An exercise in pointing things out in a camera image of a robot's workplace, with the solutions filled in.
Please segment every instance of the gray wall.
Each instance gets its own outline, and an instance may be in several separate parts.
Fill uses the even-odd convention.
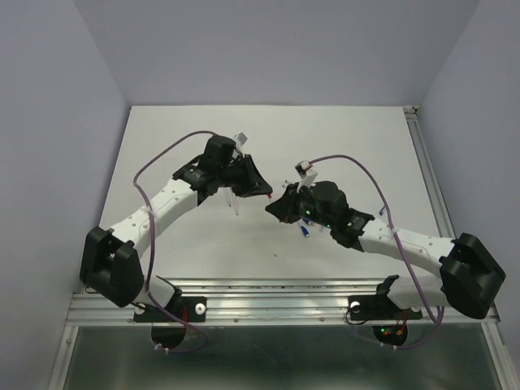
[[[481,237],[508,277],[496,301],[520,373],[520,2],[483,0],[419,116],[457,232]]]
[[[128,107],[72,1],[2,1],[0,388],[44,388]]]
[[[418,104],[477,0],[76,0],[132,104]]]

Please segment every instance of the white tabletop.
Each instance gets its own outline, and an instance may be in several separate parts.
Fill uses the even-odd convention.
[[[283,193],[285,180],[299,180],[294,166],[301,160],[349,154],[378,180],[399,227],[438,235],[401,107],[134,106],[102,214],[103,228],[142,206],[132,186],[136,171],[195,130],[228,137],[243,132],[249,138],[245,152],[273,187],[274,198]],[[141,178],[146,192],[152,197],[174,171],[204,150],[207,138],[193,137],[158,160]],[[321,162],[315,169],[317,181],[335,181],[353,208],[378,214],[382,202],[377,192],[351,162]],[[177,220],[158,239],[154,273],[175,278],[285,279],[406,274],[402,262],[343,248],[327,231],[311,228],[305,239],[296,225],[278,223],[264,210],[266,197],[239,199],[239,204],[236,216],[219,191]]]

